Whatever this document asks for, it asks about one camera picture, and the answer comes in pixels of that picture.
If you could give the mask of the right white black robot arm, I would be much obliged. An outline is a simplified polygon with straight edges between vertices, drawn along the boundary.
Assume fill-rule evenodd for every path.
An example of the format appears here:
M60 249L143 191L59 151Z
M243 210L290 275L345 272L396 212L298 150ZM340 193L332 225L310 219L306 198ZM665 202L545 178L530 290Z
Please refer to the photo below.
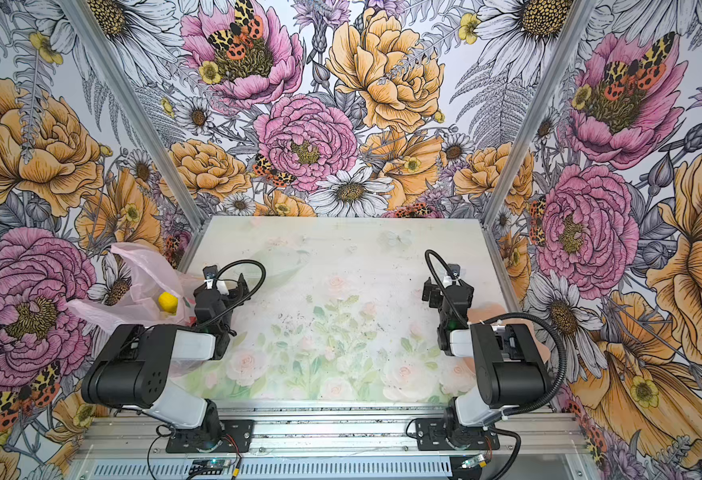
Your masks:
M527 325L507 325L503 316L460 322L473 293L463 280L424 283L422 300L439 314L438 347L448 356L472 361L475 380L467 393L449 401L442 418L415 421L421 451L496 449L500 443L491 428L507 410L532 404L550 391L550 376Z

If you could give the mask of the pink plastic bag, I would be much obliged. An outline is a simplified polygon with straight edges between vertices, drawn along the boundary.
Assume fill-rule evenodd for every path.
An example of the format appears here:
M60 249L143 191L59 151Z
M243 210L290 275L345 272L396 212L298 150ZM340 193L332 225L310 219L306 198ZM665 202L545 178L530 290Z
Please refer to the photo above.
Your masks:
M174 269L158 251L137 243L115 243L111 252L124 261L130 270L131 286L119 302L112 306L91 300L76 299L67 309L77 317L112 333L122 324L145 327L158 324L189 326L195 318L194 290L203 279ZM164 313L157 298L169 292L179 299L175 315Z

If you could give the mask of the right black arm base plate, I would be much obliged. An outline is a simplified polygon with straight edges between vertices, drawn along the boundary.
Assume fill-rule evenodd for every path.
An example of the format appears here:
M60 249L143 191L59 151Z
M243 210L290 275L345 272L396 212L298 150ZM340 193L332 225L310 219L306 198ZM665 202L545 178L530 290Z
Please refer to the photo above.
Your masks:
M419 451L497 450L498 436L479 427L465 427L445 418L415 418L406 428Z

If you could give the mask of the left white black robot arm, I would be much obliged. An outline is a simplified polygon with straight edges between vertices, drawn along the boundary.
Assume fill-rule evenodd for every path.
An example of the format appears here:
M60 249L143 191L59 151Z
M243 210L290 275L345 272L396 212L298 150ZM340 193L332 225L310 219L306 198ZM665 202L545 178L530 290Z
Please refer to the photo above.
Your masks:
M235 336L231 329L235 304L250 293L243 275L228 280L226 287L223 293L208 278L194 291L195 318L212 322L200 332L176 324L117 327L82 381L83 399L163 422L170 430L170 453L235 451L237 431L220 420L215 402L170 379L172 366L224 357Z

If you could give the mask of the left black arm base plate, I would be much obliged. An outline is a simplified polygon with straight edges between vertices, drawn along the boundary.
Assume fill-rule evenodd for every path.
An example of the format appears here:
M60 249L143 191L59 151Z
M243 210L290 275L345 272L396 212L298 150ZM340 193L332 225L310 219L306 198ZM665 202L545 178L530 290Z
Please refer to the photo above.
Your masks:
M221 420L217 426L182 429L170 437L169 454L247 453L253 438L252 420Z

